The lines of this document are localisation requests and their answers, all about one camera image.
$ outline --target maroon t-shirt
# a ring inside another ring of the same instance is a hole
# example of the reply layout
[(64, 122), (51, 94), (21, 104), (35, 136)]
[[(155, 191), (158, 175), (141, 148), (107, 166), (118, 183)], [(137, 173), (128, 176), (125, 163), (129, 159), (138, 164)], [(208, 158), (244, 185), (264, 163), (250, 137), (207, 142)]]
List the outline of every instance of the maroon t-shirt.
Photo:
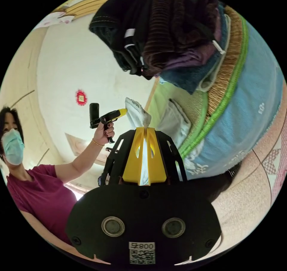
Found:
[(35, 216), (56, 237), (71, 244), (65, 227), (77, 202), (74, 193), (57, 178), (54, 165), (39, 165), (27, 170), (33, 181), (7, 176), (7, 188), (21, 211)]

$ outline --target face mask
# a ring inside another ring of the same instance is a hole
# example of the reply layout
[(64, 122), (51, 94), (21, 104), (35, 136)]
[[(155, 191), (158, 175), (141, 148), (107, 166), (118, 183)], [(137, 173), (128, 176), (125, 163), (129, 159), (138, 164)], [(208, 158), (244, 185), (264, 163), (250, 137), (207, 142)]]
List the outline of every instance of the face mask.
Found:
[(23, 161), (24, 143), (18, 131), (11, 129), (2, 137), (5, 157), (10, 164), (18, 166)]

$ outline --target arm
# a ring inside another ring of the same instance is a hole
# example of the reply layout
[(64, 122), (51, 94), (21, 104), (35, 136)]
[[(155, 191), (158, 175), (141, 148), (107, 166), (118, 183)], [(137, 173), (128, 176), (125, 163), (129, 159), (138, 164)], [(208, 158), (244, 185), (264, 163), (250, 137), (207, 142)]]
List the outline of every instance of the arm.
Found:
[(75, 180), (93, 166), (103, 146), (108, 143), (108, 137), (115, 135), (113, 125), (110, 123), (104, 131), (104, 125), (100, 123), (93, 140), (73, 162), (55, 166), (56, 175), (63, 183)]
[(99, 263), (106, 263), (107, 262), (101, 261), (97, 259), (96, 257), (94, 259), (90, 259), (81, 253), (79, 253), (76, 248), (73, 246), (63, 242), (59, 238), (57, 238), (54, 234), (52, 234), (37, 218), (35, 218), (32, 214), (25, 212), (25, 211), (20, 211), (24, 218), (28, 221), (28, 223), (32, 226), (32, 228), (41, 236), (43, 237), (46, 241), (50, 242), (51, 244), (55, 245), (56, 247), (69, 252), (73, 255), (76, 255), (80, 258), (84, 258), (86, 260), (94, 261), (94, 262), (99, 262)]

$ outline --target yellow scanner tip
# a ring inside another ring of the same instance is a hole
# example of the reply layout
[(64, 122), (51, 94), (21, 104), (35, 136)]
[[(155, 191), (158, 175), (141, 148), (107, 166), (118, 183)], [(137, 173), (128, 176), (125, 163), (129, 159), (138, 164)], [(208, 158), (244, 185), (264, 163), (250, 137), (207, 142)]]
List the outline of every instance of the yellow scanner tip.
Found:
[(120, 117), (124, 116), (128, 112), (127, 109), (119, 109), (119, 111), (120, 111)]

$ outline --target red decoration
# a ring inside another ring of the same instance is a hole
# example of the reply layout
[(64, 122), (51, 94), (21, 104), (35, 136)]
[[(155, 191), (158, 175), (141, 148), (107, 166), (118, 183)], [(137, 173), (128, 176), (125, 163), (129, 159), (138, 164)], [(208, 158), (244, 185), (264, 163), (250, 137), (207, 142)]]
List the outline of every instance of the red decoration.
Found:
[(84, 106), (88, 101), (87, 95), (84, 91), (78, 90), (76, 92), (76, 102), (79, 106)]

